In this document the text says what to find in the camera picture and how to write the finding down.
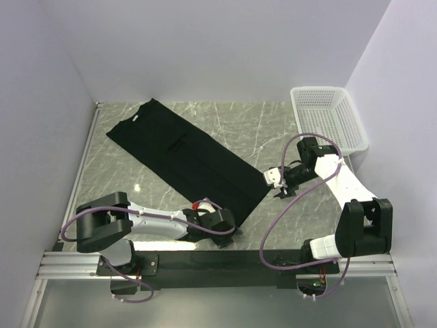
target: white plastic basket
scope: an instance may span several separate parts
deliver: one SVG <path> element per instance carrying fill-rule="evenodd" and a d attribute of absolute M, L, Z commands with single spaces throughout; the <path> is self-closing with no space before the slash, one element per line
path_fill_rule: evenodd
<path fill-rule="evenodd" d="M 367 137 L 349 93 L 342 87 L 294 87 L 291 92 L 299 133 L 312 132 L 333 140 L 343 152 L 367 149 Z M 318 143 L 328 144 L 318 138 Z"/>

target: gray marble surface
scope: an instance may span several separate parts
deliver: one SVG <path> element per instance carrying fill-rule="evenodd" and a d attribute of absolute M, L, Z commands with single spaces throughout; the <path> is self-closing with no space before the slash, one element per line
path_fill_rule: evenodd
<path fill-rule="evenodd" d="M 142 102 L 108 102 L 99 109 L 72 208 L 115 191 L 125 191 L 129 200 L 150 208 L 178 210 L 191 206 L 188 200 L 106 136 L 120 120 L 133 116 L 140 105 Z M 164 102 L 164 105 L 261 172 L 279 165 L 285 142 L 298 133 L 290 102 Z M 286 158 L 287 162 L 299 158 L 296 143 L 290 146 Z M 304 184 L 300 191 L 315 183 Z M 268 226 L 291 200 L 273 198 L 276 193 L 271 191 L 266 196 L 243 223 L 243 233 L 235 236 L 234 243 L 225 249 L 259 249 Z M 300 248 L 305 239 L 332 234 L 340 213 L 328 187 L 321 186 L 288 211 L 270 234 L 266 249 Z M 68 236 L 75 238 L 74 225 Z M 130 239 L 138 250 L 216 249 L 210 240 L 191 244 L 134 234 Z M 64 247 L 64 251 L 75 249 L 74 243 Z"/>

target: black cloth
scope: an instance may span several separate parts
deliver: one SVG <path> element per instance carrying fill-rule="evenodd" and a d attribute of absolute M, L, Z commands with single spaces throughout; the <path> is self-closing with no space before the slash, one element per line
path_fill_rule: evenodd
<path fill-rule="evenodd" d="M 270 190 L 261 172 L 154 99 L 107 136 L 190 202 L 230 209 L 237 226 Z"/>

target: white wall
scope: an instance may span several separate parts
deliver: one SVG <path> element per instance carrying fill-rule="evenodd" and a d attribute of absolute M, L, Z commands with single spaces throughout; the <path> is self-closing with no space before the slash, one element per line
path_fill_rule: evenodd
<path fill-rule="evenodd" d="M 0 320 L 17 327 L 57 239 L 93 102 L 36 0 L 0 2 Z"/>
<path fill-rule="evenodd" d="M 344 86 L 389 0 L 40 0 L 99 101 Z"/>
<path fill-rule="evenodd" d="M 436 1 L 393 0 L 346 86 L 370 138 L 359 178 L 393 203 L 393 259 L 427 328 L 437 323 L 436 22 Z"/>

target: laundry basket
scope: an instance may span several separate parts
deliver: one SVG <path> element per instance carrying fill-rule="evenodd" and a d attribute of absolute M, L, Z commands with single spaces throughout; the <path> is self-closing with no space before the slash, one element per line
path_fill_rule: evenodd
<path fill-rule="evenodd" d="M 349 93 L 342 87 L 294 87 L 291 92 L 299 133 L 312 132 L 333 140 L 349 155 L 365 150 L 367 137 Z M 318 143 L 328 144 L 318 138 Z"/>

